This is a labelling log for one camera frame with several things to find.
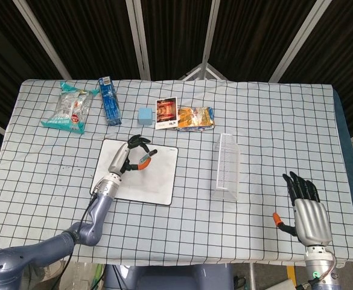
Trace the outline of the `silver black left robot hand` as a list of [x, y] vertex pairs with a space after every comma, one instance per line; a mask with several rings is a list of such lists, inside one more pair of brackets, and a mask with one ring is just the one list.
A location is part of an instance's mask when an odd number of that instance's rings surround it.
[[151, 143], [149, 139], [140, 134], [134, 135], [128, 139], [117, 151], [109, 165], [108, 172], [121, 176], [126, 171], [138, 170], [137, 164], [131, 164], [129, 160], [130, 151], [136, 147], [142, 147], [146, 153], [149, 153], [147, 144]]

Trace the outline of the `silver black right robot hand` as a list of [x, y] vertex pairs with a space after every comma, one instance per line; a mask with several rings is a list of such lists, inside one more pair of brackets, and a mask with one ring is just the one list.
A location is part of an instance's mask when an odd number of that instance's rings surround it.
[[329, 245], [332, 242], [330, 221], [316, 186], [294, 172], [284, 173], [282, 177], [293, 206], [294, 226], [284, 224], [279, 215], [273, 213], [276, 227], [296, 237], [306, 247]]

